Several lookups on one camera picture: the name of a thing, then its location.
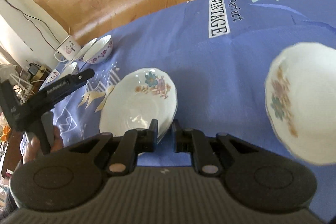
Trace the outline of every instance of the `white wall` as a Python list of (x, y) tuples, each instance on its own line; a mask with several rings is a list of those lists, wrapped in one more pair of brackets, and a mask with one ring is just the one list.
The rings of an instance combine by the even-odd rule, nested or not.
[[(45, 21), (59, 41), (67, 36), (67, 32), (33, 0), (8, 1), (26, 14)], [(10, 7), (4, 0), (0, 0), (0, 15), (2, 16), (0, 19), (0, 32), (2, 32), (0, 41), (3, 48), (12, 55), (19, 65), (25, 67), (27, 63), (37, 62), (46, 64), (51, 69), (56, 66), (57, 61), (53, 57), (54, 50), (43, 40), (33, 24), (23, 17), (21, 12)], [(56, 48), (59, 44), (47, 27), (38, 20), (32, 19), (32, 21), (42, 31), (47, 41)]]

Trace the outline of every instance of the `ribbed gray surface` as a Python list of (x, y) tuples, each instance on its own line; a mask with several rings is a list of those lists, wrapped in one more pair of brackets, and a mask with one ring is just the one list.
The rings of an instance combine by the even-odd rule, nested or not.
[(268, 224), (322, 223), (308, 210), (286, 215), (255, 212), (234, 201), (217, 179), (191, 167), (137, 167), (111, 178), (104, 190), (81, 207), (60, 213), (20, 209), (5, 224)]

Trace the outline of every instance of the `human hand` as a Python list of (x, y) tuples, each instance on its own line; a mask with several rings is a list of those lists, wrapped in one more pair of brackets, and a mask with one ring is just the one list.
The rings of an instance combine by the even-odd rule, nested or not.
[[(61, 138), (61, 132), (58, 127), (54, 126), (54, 145), (51, 147), (50, 152), (56, 152), (63, 148), (63, 140)], [(36, 159), (39, 150), (41, 149), (40, 140), (34, 136), (30, 143), (26, 147), (26, 152), (23, 156), (23, 164)]]

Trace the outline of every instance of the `blue tablecloth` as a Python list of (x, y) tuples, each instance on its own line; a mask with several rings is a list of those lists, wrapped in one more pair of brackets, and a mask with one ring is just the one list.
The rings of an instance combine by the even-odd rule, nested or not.
[[(293, 158), (271, 128), (264, 81), (271, 61), (287, 46), (320, 42), (336, 48), (335, 0), (195, 0), (107, 34), (114, 43), (110, 59), (80, 63), (81, 70), (93, 68), (95, 77), (54, 109), (66, 146), (99, 133), (100, 103), (108, 85), (139, 68), (156, 67), (176, 85), (176, 118), (183, 127), (208, 136), (229, 133)], [(336, 214), (336, 166), (302, 163), (318, 180), (310, 209), (328, 221)], [(190, 165), (190, 158), (174, 154), (171, 136), (166, 136), (138, 164)]]

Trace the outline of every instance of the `white bowl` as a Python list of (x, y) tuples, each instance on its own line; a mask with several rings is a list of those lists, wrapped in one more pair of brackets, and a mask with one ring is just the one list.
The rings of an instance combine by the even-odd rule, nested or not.
[(79, 72), (79, 69), (78, 69), (77, 62), (72, 62), (71, 64), (67, 65), (64, 68), (63, 72), (58, 77), (58, 79), (61, 79), (62, 77), (66, 76), (66, 75), (76, 75), (76, 74), (78, 74), (78, 72)]
[(100, 116), (100, 132), (123, 136), (159, 122), (158, 140), (169, 129), (177, 109), (177, 92), (168, 74), (143, 68), (125, 76), (108, 96)]
[(97, 37), (88, 42), (73, 58), (73, 60), (80, 60), (87, 51), (92, 47), (92, 45), (97, 41)]
[(113, 43), (110, 35), (96, 41), (83, 57), (83, 62), (90, 64), (101, 63), (110, 56), (113, 49)]
[(294, 155), (317, 165), (336, 162), (336, 50), (319, 43), (288, 47), (265, 81), (266, 111)]

